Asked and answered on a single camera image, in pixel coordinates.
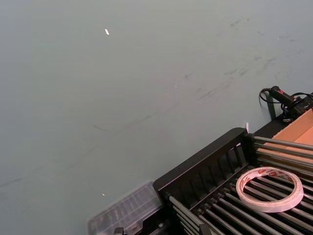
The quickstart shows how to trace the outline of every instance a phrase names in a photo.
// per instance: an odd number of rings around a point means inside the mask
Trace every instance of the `metal bar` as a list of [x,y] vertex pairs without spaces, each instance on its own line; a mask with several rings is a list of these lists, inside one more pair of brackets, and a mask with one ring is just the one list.
[[197,226],[199,226],[201,221],[192,214],[182,203],[180,203],[176,198],[173,196],[169,197],[170,202],[172,202],[178,209],[180,209],[181,212],[183,212],[187,217],[189,217]]
[[199,232],[197,232],[186,220],[184,220],[184,218],[182,218],[179,214],[177,214],[177,217],[181,220],[181,222],[187,227],[189,228],[190,231],[192,231],[192,233],[194,234],[199,234]]
[[184,227],[185,230],[187,230],[190,234],[192,235],[197,235],[195,233],[193,233],[183,222],[180,222],[180,224]]
[[187,233],[188,235],[192,235],[190,232],[188,232],[186,229],[184,229],[184,232]]
[[289,146],[289,147],[301,148],[301,149],[306,149],[306,150],[313,150],[313,146],[308,145],[308,144],[294,143],[294,142],[289,142],[289,141],[280,141],[280,140],[274,140],[274,139],[260,137],[260,136],[254,136],[253,138],[256,141],[264,141],[264,142],[268,142],[268,143],[276,143],[276,144]]
[[[273,178],[273,179],[276,179],[276,180],[280,180],[280,181],[283,181],[285,183],[289,183],[290,185],[293,185],[292,182],[282,178],[282,177],[278,177],[278,176],[269,176],[270,178]],[[301,178],[299,177],[301,181],[305,182],[305,183],[309,183],[311,182],[311,180],[307,180],[307,179],[304,179],[304,178]],[[305,188],[307,191],[310,191],[313,193],[313,187],[310,187],[310,186],[307,186],[305,185],[304,183],[302,182],[302,187]]]
[[290,227],[289,225],[283,223],[282,221],[275,219],[274,217],[264,213],[264,212],[258,212],[255,210],[250,209],[249,207],[247,207],[245,204],[243,204],[238,198],[236,198],[235,196],[231,195],[230,193],[226,193],[225,194],[227,198],[229,198],[230,200],[232,200],[233,202],[238,203],[239,205],[241,205],[242,207],[245,207],[246,209],[253,211],[254,213],[256,213],[257,215],[261,216],[262,218],[264,218],[265,220],[268,220],[269,222],[277,225],[278,227],[281,227],[282,229],[284,229],[285,231],[290,232],[293,235],[303,235],[303,233],[299,232],[298,230]]
[[199,231],[200,228],[192,222],[186,215],[184,215],[177,207],[173,206],[173,209],[176,210],[177,215],[180,215],[184,220],[186,220],[192,227],[194,227],[195,230]]
[[217,216],[216,214],[214,214],[212,211],[210,210],[205,210],[205,212],[212,217],[213,219],[215,219],[218,223],[220,223],[222,226],[224,226],[225,228],[227,228],[228,230],[230,230],[233,234],[235,235],[243,235],[241,232],[237,231],[236,229],[234,229],[230,224],[228,224],[227,222],[225,222],[224,220],[222,220],[219,216]]
[[[259,195],[259,196],[261,196],[261,197],[263,197],[263,198],[265,198],[265,199],[270,198],[270,200],[275,200],[274,198],[272,198],[272,197],[266,195],[265,193],[259,192],[259,191],[255,190],[255,189],[253,189],[253,188],[250,188],[250,187],[248,187],[248,188],[249,188],[249,189],[247,189],[248,191],[251,191],[251,192],[253,192],[254,194],[257,194],[257,195]],[[237,193],[235,188],[231,188],[231,190],[232,190],[233,192]],[[281,217],[283,217],[283,218],[285,218],[285,219],[287,219],[287,220],[290,221],[292,224],[299,225],[299,226],[301,226],[302,228],[304,228],[304,229],[306,229],[306,230],[308,230],[308,231],[313,231],[313,227],[312,227],[311,225],[309,225],[309,224],[303,222],[303,221],[300,220],[300,219],[295,218],[295,217],[292,216],[292,215],[289,215],[289,214],[287,214],[287,213],[285,213],[285,212],[278,212],[278,213],[276,213],[276,214],[279,215],[279,216],[281,216]]]
[[304,162],[304,161],[301,161],[301,160],[296,160],[296,159],[291,159],[291,158],[287,159],[286,157],[282,157],[282,156],[279,156],[279,155],[276,155],[276,154],[273,154],[273,153],[265,153],[265,152],[257,150],[256,154],[259,154],[259,155],[262,155],[262,156],[266,156],[266,157],[270,157],[270,158],[274,158],[274,159],[278,159],[278,160],[283,160],[283,161],[288,160],[289,162],[295,163],[295,164],[298,164],[298,165],[303,165],[303,166],[307,166],[307,167],[313,167],[312,163],[307,163],[307,162]]
[[[288,187],[288,186],[285,186],[285,185],[282,185],[282,184],[280,184],[280,183],[277,183],[277,182],[275,182],[275,181],[273,181],[273,180],[268,180],[268,179],[263,178],[263,177],[258,177],[257,179],[258,179],[259,181],[262,181],[262,182],[264,182],[264,183],[268,183],[268,184],[270,184],[270,185],[273,185],[273,186],[275,186],[275,187],[281,188],[281,189],[286,190],[286,191],[288,191],[288,192],[292,192],[292,191],[293,191],[292,188],[290,188],[290,187]],[[307,193],[304,193],[304,196],[305,196],[306,198],[312,200],[312,202],[313,202],[313,196],[310,196],[310,195],[308,195]]]
[[203,215],[199,215],[199,218],[206,223],[208,226],[210,226],[210,229],[216,233],[217,235],[225,235],[224,233],[221,232],[217,227],[215,227],[210,221],[208,221],[206,218],[204,218]]
[[313,181],[312,180],[304,179],[304,178],[301,178],[301,177],[299,177],[299,178],[300,178],[300,180],[304,181],[305,183],[313,185]]
[[[260,184],[260,183],[258,183],[258,182],[255,182],[255,181],[252,181],[252,180],[251,180],[251,181],[249,181],[249,183],[252,184],[252,185],[254,185],[254,186],[256,186],[256,187],[265,189],[266,191],[271,192],[271,193],[273,193],[273,194],[275,194],[275,195],[277,195],[277,196],[279,196],[279,197],[281,197],[281,198],[288,197],[287,194],[284,194],[284,193],[282,193],[282,192],[280,192],[280,191],[277,191],[277,190],[275,190],[275,189],[273,189],[273,188],[270,188],[270,187],[267,187],[267,186],[265,186],[265,185],[262,185],[262,184]],[[310,205],[309,203],[301,201],[299,204],[313,211],[313,206]],[[309,214],[309,213],[306,213],[306,214],[307,214],[307,215],[306,215],[305,217],[308,216],[307,218],[309,218],[309,219],[311,219],[311,220],[313,221],[313,215],[311,215],[311,214]]]
[[[254,194],[257,194],[257,195],[259,195],[259,196],[265,198],[266,200],[269,200],[269,201],[275,201],[275,200],[276,200],[275,198],[273,198],[273,197],[271,197],[271,196],[268,196],[267,194],[262,193],[262,192],[260,192],[259,190],[256,190],[256,189],[254,189],[254,188],[251,188],[251,187],[249,187],[249,186],[247,186],[247,185],[245,186],[245,189],[248,190],[248,191],[250,191],[250,192],[252,192],[252,193],[254,193]],[[306,213],[306,212],[304,212],[304,211],[302,211],[302,210],[299,210],[299,209],[297,209],[297,208],[292,208],[292,209],[290,209],[290,210],[293,211],[294,213],[296,213],[296,214],[302,216],[302,217],[306,217],[305,214],[308,214],[308,213]],[[304,227],[304,228],[306,228],[307,230],[313,232],[313,227],[312,227],[311,225],[309,225],[309,224],[303,222],[302,220],[299,220],[299,219],[298,219],[298,224],[301,224],[302,227]]]
[[258,225],[259,227],[265,229],[268,233],[276,234],[276,235],[282,235],[280,232],[274,230],[270,226],[266,225],[265,223],[261,222],[260,220],[254,218],[253,216],[249,215],[248,213],[244,212],[243,210],[239,209],[238,207],[232,205],[231,203],[225,201],[223,198],[220,198],[219,201],[226,205],[230,210],[235,211],[236,213],[242,215],[243,217],[249,219],[254,224]]
[[285,164],[282,164],[282,163],[273,162],[273,161],[268,160],[268,159],[258,158],[258,160],[260,162],[272,164],[272,165],[275,165],[275,166],[279,166],[281,168],[285,168],[285,169],[288,169],[288,170],[296,171],[298,173],[307,175],[309,177],[313,177],[313,174],[311,172],[309,172],[308,170],[302,170],[302,169],[299,169],[299,168],[296,168],[296,167],[293,167],[293,166],[289,166],[289,165],[285,165]]
[[254,146],[256,148],[262,148],[262,149],[272,150],[272,151],[276,151],[276,152],[287,153],[287,154],[291,154],[294,156],[300,156],[303,158],[313,159],[313,154],[310,154],[310,153],[303,153],[303,152],[298,152],[298,151],[289,150],[289,149],[285,149],[285,148],[278,148],[278,147],[274,147],[274,146],[264,145],[264,144],[260,144],[260,143],[255,143]]
[[238,219],[237,217],[233,216],[231,213],[229,213],[228,211],[224,210],[222,207],[219,207],[216,204],[212,205],[216,210],[220,211],[222,214],[224,214],[226,217],[230,218],[231,220],[235,221],[238,225],[240,225],[241,227],[243,227],[244,229],[246,229],[247,231],[249,231],[250,233],[254,234],[254,235],[262,235],[261,233],[259,233],[258,231],[256,231],[254,228],[250,227],[249,225],[247,225],[245,222],[241,221],[240,219]]

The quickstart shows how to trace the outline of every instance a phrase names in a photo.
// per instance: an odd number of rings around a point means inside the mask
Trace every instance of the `metal grill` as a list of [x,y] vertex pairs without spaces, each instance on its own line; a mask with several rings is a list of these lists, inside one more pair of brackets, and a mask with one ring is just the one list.
[[[192,214],[174,198],[171,202],[177,212],[180,223],[189,235],[199,234],[199,224],[208,224],[218,235],[311,235],[313,234],[313,182],[302,180],[304,198],[293,209],[280,213],[254,211],[245,206],[238,198],[232,180],[213,197],[199,205]],[[287,180],[266,176],[251,180],[244,192],[261,201],[274,201],[286,197],[293,190],[293,184]]]
[[[258,149],[287,152],[254,141],[275,142],[307,150],[313,150],[313,146],[260,137],[245,141],[243,136],[246,137],[246,133],[239,129],[226,133],[188,162],[158,179],[154,185],[164,203],[172,208],[184,232],[204,235],[201,226],[206,224],[213,235],[313,234],[313,181],[310,180],[313,179],[313,164],[264,153]],[[313,158],[311,154],[298,151],[289,151],[288,154]],[[264,213],[248,208],[239,199],[236,182],[240,174],[269,165],[300,177],[304,197],[296,207],[279,213]],[[256,200],[275,201],[287,197],[293,187],[293,183],[285,179],[265,176],[250,180],[244,192]]]

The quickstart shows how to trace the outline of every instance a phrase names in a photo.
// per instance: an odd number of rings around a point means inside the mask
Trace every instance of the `plastic storage box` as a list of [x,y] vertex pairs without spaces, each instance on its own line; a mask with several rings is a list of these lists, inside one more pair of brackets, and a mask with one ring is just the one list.
[[87,234],[112,235],[116,227],[124,227],[128,235],[139,232],[143,221],[162,207],[152,184],[145,183],[88,220]]

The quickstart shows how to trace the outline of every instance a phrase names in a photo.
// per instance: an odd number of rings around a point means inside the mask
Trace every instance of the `tape roll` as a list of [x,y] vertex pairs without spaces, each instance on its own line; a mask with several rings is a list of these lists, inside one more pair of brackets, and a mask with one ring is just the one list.
[[[294,188],[292,193],[286,198],[271,202],[258,201],[244,193],[244,187],[246,183],[248,183],[253,178],[266,175],[282,177],[286,180],[289,180],[290,182],[293,182]],[[299,202],[301,202],[303,198],[303,188],[299,177],[293,173],[274,167],[260,167],[247,171],[239,177],[236,183],[236,191],[240,200],[246,206],[260,212],[284,212],[291,208],[294,208],[296,205],[299,204]]]

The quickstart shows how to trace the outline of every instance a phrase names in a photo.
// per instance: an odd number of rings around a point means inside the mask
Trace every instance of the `black cable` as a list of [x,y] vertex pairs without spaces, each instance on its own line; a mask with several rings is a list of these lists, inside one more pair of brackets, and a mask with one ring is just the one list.
[[268,101],[268,100],[264,99],[264,98],[262,97],[262,94],[263,94],[264,92],[270,92],[270,88],[264,88],[264,89],[262,89],[262,90],[260,91],[260,93],[259,93],[259,102],[260,102],[260,104],[261,104],[260,99],[262,99],[262,100],[265,101],[266,103],[270,103],[270,104],[281,104],[281,102],[272,102],[272,101]]
[[308,94],[308,93],[297,92],[297,93],[293,94],[292,96],[296,96],[296,95],[306,95],[309,98],[313,99],[313,95],[312,94]]

